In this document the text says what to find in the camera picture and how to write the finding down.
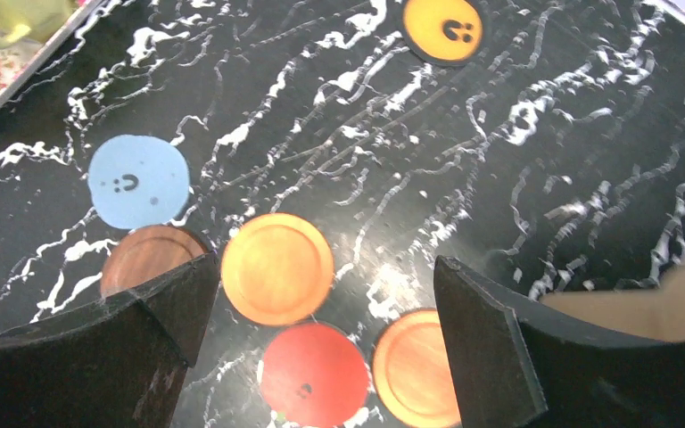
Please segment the marble countertop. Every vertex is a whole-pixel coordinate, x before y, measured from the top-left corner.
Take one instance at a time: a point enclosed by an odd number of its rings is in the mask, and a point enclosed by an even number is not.
[[[0,331],[100,298],[128,230],[99,219],[95,149],[157,136],[191,194],[170,221],[221,251],[291,212],[335,258],[315,319],[370,358],[433,307],[437,254],[514,290],[652,288],[685,260],[685,26],[631,1],[480,3],[482,51],[421,61],[391,0],[107,0],[0,111]],[[277,329],[221,293],[172,426],[272,426]],[[374,393],[346,424],[402,426]]]

